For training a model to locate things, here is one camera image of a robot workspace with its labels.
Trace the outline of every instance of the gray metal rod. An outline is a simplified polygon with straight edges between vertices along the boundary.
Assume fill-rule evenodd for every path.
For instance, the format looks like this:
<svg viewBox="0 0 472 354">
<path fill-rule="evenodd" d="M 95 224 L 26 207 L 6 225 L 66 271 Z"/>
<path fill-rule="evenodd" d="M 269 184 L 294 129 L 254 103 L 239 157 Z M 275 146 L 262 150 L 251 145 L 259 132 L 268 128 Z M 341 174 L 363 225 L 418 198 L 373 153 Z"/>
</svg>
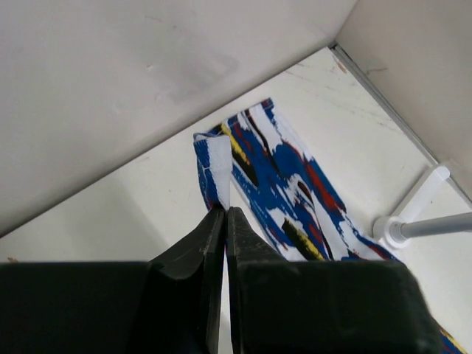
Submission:
<svg viewBox="0 0 472 354">
<path fill-rule="evenodd" d="M 450 234 L 452 232 L 472 231 L 472 212 L 445 216 L 414 223 L 404 223 L 400 227 L 401 234 L 406 238 Z"/>
</svg>

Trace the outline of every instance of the patterned towel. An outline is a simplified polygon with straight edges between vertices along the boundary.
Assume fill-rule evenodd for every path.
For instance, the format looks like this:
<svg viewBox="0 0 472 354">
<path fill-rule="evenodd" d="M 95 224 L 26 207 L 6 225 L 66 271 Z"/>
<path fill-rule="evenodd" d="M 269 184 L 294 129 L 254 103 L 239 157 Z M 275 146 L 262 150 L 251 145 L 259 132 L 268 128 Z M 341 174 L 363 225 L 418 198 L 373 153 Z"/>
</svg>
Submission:
<svg viewBox="0 0 472 354">
<path fill-rule="evenodd" d="M 272 100 L 227 119 L 207 136 L 213 136 L 206 140 L 207 147 L 212 140 L 229 137 L 235 183 L 269 243 L 288 260 L 398 260 L 359 232 L 346 205 Z M 201 161 L 206 165 L 209 160 L 202 159 L 197 149 L 198 165 Z M 207 206 L 219 201 L 217 193 L 204 188 L 202 195 Z M 441 332 L 444 353 L 465 353 L 445 330 Z"/>
</svg>

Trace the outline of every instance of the colorful cloth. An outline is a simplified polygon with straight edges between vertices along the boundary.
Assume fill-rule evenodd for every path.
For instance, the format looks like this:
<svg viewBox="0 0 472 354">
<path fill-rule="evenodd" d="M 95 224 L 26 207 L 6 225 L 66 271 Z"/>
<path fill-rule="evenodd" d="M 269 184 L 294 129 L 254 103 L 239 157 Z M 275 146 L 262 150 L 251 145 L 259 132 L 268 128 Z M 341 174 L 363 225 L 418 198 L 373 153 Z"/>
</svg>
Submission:
<svg viewBox="0 0 472 354">
<path fill-rule="evenodd" d="M 225 120 L 209 135 L 229 137 L 235 184 L 269 243 L 285 258 L 398 261 L 372 238 L 362 235 L 272 100 Z M 197 148 L 195 152 L 200 166 L 207 158 L 202 159 Z M 208 194 L 202 189 L 207 206 L 215 202 L 207 201 Z M 441 328 L 441 332 L 444 353 L 465 353 L 445 330 Z"/>
</svg>

